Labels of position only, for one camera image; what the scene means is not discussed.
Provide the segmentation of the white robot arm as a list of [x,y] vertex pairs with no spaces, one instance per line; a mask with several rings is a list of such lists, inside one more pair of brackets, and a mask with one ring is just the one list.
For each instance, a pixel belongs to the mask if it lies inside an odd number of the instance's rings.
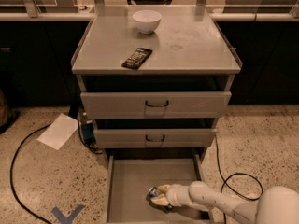
[[189,186],[161,185],[149,190],[151,201],[163,207],[217,208],[239,224],[299,224],[299,193],[282,186],[266,190],[256,202],[241,201],[202,181]]

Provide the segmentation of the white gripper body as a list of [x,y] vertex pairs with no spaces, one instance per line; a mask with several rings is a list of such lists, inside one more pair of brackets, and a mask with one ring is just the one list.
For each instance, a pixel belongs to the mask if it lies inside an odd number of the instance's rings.
[[188,206],[191,202],[189,187],[180,184],[171,185],[165,196],[172,206]]

